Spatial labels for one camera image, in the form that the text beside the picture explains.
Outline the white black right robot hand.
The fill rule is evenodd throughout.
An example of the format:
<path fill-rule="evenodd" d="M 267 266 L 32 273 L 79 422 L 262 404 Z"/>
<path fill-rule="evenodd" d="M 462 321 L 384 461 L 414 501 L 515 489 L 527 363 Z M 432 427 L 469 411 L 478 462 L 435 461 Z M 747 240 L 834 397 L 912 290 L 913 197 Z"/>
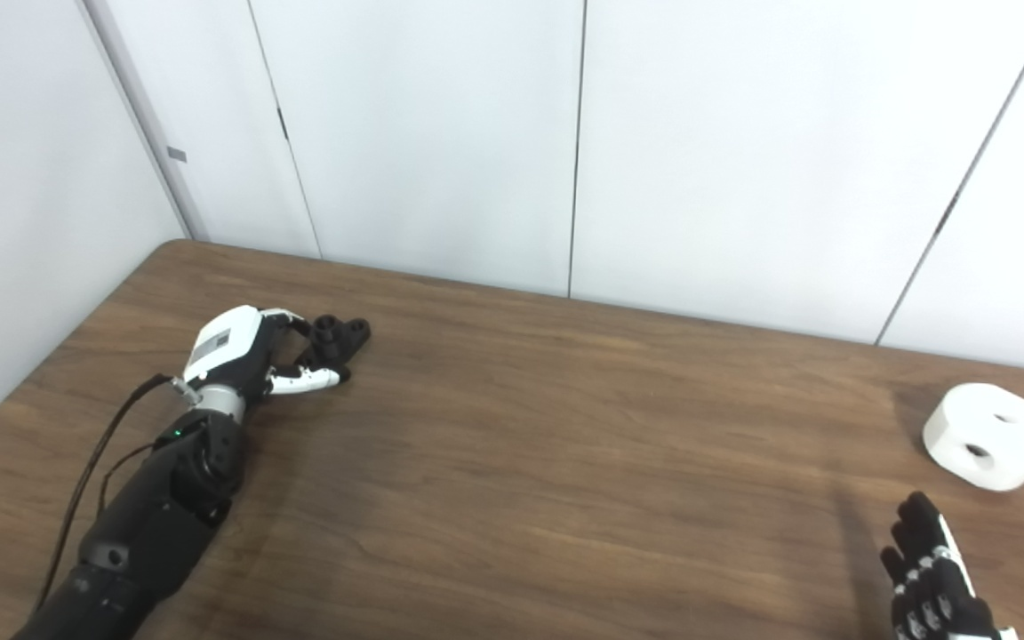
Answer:
<path fill-rule="evenodd" d="M 980 598 L 947 519 L 924 492 L 899 503 L 879 560 L 892 583 L 894 639 L 1017 639 Z"/>

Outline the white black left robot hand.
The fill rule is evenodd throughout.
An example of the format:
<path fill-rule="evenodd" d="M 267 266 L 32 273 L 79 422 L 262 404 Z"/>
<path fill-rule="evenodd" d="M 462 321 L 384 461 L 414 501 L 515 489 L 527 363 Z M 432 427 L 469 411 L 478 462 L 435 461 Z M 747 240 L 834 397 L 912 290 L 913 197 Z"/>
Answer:
<path fill-rule="evenodd" d="M 285 333 L 305 339 L 291 364 L 273 362 Z M 236 418 L 268 396 L 299 396 L 349 380 L 348 364 L 370 339 L 362 317 L 305 319 L 285 308 L 243 305 L 205 324 L 175 387 L 188 403 Z"/>

